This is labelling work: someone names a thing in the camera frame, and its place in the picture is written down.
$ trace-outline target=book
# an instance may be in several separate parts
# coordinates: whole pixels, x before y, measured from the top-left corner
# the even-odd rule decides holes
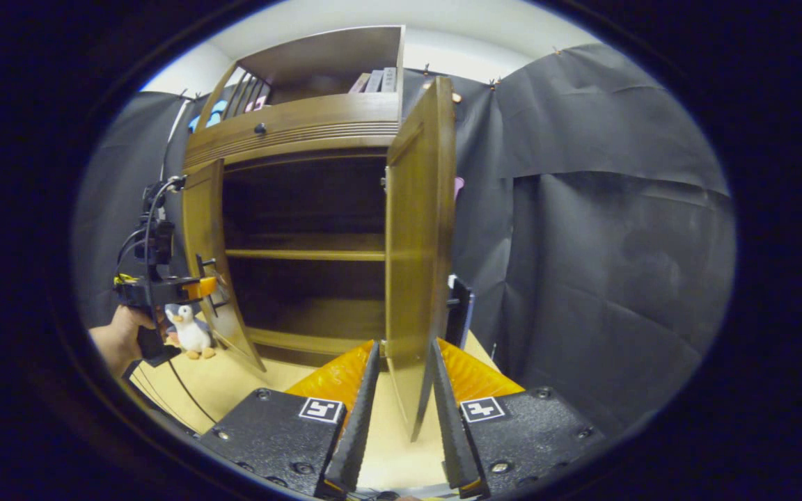
[[[268,95],[261,95],[258,99],[255,100],[255,108],[252,110],[261,110],[261,108],[265,105],[265,99],[268,98]]]
[[[363,86],[367,83],[367,80],[369,79],[370,79],[370,73],[361,73],[361,76],[357,77],[357,82],[354,82],[354,85],[351,86],[351,89],[348,91],[348,94],[361,92],[363,90]]]
[[[373,70],[370,73],[370,80],[367,81],[367,86],[363,89],[363,92],[379,91],[379,82],[382,82],[382,70]]]
[[[382,70],[382,92],[395,92],[395,79],[397,77],[397,67],[386,67],[385,70]]]

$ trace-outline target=black fabric backdrop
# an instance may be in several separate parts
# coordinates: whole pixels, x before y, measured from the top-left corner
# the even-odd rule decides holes
[[[404,116],[435,75],[404,71]],[[734,216],[715,154],[682,106],[606,45],[549,54],[496,90],[450,79],[463,98],[456,153],[466,183],[453,271],[476,292],[472,332],[504,374],[555,387],[620,434],[685,383],[725,313]],[[204,101],[182,112],[167,177],[180,172],[187,123]],[[93,157],[74,240],[89,326],[115,308],[112,262],[141,190],[159,178],[180,105],[138,95]],[[180,203],[166,203],[176,222]],[[172,271],[187,272],[180,229]]]

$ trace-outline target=cabinet shelf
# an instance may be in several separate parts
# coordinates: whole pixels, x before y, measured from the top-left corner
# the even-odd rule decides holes
[[[243,329],[248,339],[277,348],[338,355],[385,337],[381,299],[308,298],[283,302],[277,310],[263,301],[246,305],[246,310]]]
[[[366,340],[347,338],[325,338],[306,334],[281,333],[245,326],[243,332],[247,339],[257,344],[274,348],[293,349],[324,355],[341,355],[350,349],[357,348]]]
[[[277,248],[229,248],[228,257],[247,257],[261,260],[308,261],[384,261],[386,254],[379,250],[278,250]]]
[[[233,237],[229,257],[272,260],[384,261],[382,234],[251,234]]]

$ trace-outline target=blue object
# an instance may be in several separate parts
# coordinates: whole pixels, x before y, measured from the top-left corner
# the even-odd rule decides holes
[[[212,127],[222,121],[222,111],[228,107],[228,102],[222,99],[212,107],[212,114],[210,114],[210,121],[206,123],[206,127]],[[191,123],[187,124],[191,132],[197,132],[197,124],[200,123],[200,116],[194,117]]]

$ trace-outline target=table surface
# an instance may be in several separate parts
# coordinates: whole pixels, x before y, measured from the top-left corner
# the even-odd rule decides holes
[[[470,332],[465,352],[496,369],[478,340]],[[173,359],[175,370],[187,389],[214,419],[221,419],[252,390],[268,387],[287,390],[317,367],[262,358],[267,371],[259,371],[236,349],[217,349],[213,358],[191,360],[185,355]],[[191,401],[168,365],[151,367],[142,362],[130,378],[179,421],[201,434],[213,425]],[[416,488],[446,483],[441,467],[443,450],[434,395],[430,399],[417,441],[405,438],[404,422],[388,372],[379,373],[370,416],[370,433],[359,476],[359,491]]]

